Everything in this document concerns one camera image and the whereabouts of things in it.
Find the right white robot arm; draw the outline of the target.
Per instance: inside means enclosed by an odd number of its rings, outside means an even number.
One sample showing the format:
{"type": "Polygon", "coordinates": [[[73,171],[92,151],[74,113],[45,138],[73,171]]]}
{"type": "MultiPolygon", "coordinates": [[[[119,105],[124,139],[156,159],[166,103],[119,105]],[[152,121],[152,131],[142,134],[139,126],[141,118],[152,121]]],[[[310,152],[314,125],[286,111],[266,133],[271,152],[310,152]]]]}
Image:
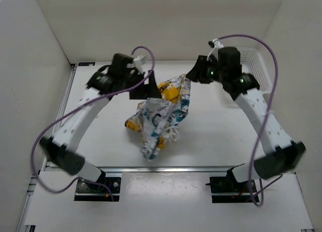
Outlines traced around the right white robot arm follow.
{"type": "Polygon", "coordinates": [[[261,144],[264,156],[227,171],[226,186],[236,192],[244,183],[254,179],[267,180],[295,169],[306,151],[303,142],[294,141],[270,112],[256,78],[242,71],[240,52],[235,47],[223,47],[218,56],[200,55],[186,75],[192,82],[210,84],[218,82],[242,109],[250,121],[261,144]]]}

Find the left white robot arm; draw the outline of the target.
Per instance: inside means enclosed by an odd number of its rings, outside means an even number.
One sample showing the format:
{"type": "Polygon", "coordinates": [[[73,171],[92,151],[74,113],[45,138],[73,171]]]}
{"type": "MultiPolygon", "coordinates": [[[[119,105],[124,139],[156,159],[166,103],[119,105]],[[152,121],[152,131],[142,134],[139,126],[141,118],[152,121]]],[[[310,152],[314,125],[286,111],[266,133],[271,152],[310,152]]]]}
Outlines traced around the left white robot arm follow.
{"type": "Polygon", "coordinates": [[[99,112],[108,105],[113,96],[129,92],[131,99],[159,98],[154,75],[149,76],[150,85],[144,84],[143,65],[145,55],[136,57],[116,53],[111,64],[99,68],[89,79],[80,109],[73,113],[50,137],[42,137],[40,146],[49,161],[72,176],[88,181],[95,192],[105,188],[105,172],[77,154],[78,145],[99,112]]]}

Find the white patterned printed shorts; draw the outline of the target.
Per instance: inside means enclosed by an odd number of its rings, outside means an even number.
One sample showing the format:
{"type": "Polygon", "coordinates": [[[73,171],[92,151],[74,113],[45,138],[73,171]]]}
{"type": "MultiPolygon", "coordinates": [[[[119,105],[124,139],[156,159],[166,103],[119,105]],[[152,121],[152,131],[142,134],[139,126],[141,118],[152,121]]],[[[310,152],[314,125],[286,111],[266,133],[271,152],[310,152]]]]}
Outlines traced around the white patterned printed shorts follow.
{"type": "Polygon", "coordinates": [[[149,98],[137,105],[136,113],[125,121],[125,127],[142,136],[143,157],[153,160],[169,141],[180,138],[179,124],[187,117],[191,80],[186,74],[158,85],[161,99],[149,98]]]}

